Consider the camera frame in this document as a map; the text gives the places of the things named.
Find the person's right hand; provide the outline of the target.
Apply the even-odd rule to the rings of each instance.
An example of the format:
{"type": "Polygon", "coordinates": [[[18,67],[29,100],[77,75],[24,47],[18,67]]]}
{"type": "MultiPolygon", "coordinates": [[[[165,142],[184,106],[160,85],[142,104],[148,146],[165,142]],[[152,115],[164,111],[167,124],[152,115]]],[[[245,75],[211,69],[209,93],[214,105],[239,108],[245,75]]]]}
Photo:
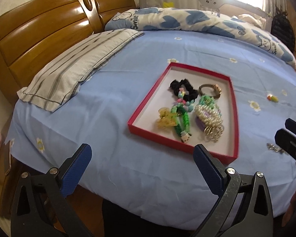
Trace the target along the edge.
{"type": "Polygon", "coordinates": [[[282,218],[282,224],[281,224],[282,227],[285,227],[285,225],[287,225],[287,223],[290,221],[290,219],[292,218],[295,211],[296,211],[296,192],[292,196],[292,198],[290,200],[289,208],[285,212],[285,214],[282,218]]]}

